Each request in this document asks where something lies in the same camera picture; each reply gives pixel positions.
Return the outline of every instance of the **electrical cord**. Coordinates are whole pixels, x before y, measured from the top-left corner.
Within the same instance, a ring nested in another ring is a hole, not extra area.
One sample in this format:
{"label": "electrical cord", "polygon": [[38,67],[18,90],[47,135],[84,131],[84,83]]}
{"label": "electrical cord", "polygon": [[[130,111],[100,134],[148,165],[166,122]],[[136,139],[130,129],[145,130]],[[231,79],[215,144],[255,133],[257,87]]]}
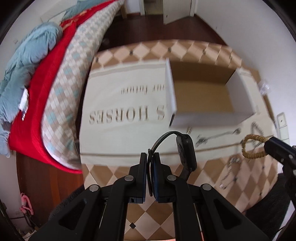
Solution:
{"label": "electrical cord", "polygon": [[183,137],[184,134],[178,131],[169,131],[163,134],[158,140],[154,143],[151,149],[148,149],[148,159],[147,159],[147,182],[148,182],[148,189],[150,197],[153,196],[154,193],[154,165],[153,165],[153,158],[154,153],[157,147],[170,135],[175,134],[176,136]]}
{"label": "electrical cord", "polygon": [[281,227],[278,231],[276,231],[272,236],[275,236],[279,231],[281,231],[285,226]]}
{"label": "electrical cord", "polygon": [[31,233],[28,237],[26,237],[26,239],[31,237],[34,233],[36,233],[36,230],[33,233]]}
{"label": "electrical cord", "polygon": [[25,218],[25,216],[22,217],[16,217],[16,218],[9,218],[10,220],[14,220],[14,219],[20,219],[20,218]]}

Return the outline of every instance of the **metal screw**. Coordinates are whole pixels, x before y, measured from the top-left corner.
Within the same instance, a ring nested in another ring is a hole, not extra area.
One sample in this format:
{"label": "metal screw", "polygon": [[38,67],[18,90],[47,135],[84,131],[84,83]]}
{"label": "metal screw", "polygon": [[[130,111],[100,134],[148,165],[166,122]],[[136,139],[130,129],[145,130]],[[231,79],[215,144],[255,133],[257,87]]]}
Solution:
{"label": "metal screw", "polygon": [[127,175],[124,177],[124,179],[127,181],[127,182],[130,182],[133,180],[133,176],[132,175]]}
{"label": "metal screw", "polygon": [[168,175],[167,179],[169,181],[175,181],[177,179],[177,177],[175,175]]}
{"label": "metal screw", "polygon": [[211,187],[211,185],[210,184],[204,184],[203,186],[202,186],[202,188],[203,188],[203,190],[205,190],[205,191],[209,191],[209,190],[211,190],[212,189],[212,187]]}
{"label": "metal screw", "polygon": [[96,184],[93,184],[93,185],[91,185],[91,186],[89,187],[89,190],[90,190],[91,192],[96,192],[96,191],[99,190],[99,186],[96,185]]}

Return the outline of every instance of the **white wall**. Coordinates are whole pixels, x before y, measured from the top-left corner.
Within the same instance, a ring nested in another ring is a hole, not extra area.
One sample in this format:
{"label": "white wall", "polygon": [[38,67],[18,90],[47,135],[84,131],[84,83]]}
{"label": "white wall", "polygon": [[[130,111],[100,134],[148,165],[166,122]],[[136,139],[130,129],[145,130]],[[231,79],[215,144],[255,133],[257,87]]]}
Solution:
{"label": "white wall", "polygon": [[41,16],[58,1],[59,0],[35,0],[13,23],[0,45],[0,79],[3,78],[6,64],[15,52],[18,43],[34,27],[42,23]]}
{"label": "white wall", "polygon": [[139,0],[125,0],[124,6],[126,7],[126,13],[140,12]]}
{"label": "white wall", "polygon": [[[22,216],[19,209],[22,203],[15,155],[11,155],[10,158],[0,155],[0,199],[6,205],[6,212],[10,218]],[[12,222],[22,231],[29,228],[24,219],[12,220]]]}
{"label": "white wall", "polygon": [[296,42],[262,0],[198,0],[197,14],[270,85],[275,116],[285,112],[296,145]]}

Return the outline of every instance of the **wooden floor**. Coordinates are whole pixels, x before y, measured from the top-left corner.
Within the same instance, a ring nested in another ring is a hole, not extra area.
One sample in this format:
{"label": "wooden floor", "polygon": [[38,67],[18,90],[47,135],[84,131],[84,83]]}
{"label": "wooden floor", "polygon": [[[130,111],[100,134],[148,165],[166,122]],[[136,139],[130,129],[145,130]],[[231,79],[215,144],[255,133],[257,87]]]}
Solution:
{"label": "wooden floor", "polygon": [[[158,39],[191,39],[225,44],[200,18],[187,17],[163,25],[162,15],[116,17],[107,30],[100,47],[112,47]],[[50,165],[17,154],[17,174],[20,191],[31,199],[35,221],[44,224],[53,208],[83,184],[82,175],[62,172]]]}

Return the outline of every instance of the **cardboard box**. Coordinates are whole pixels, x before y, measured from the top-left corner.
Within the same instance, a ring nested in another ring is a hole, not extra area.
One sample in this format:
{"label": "cardboard box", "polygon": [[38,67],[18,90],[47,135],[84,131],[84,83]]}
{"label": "cardboard box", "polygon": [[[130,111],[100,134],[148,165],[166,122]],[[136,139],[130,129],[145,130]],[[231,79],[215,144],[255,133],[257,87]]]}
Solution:
{"label": "cardboard box", "polygon": [[238,125],[256,112],[240,69],[167,60],[165,85],[173,127]]}

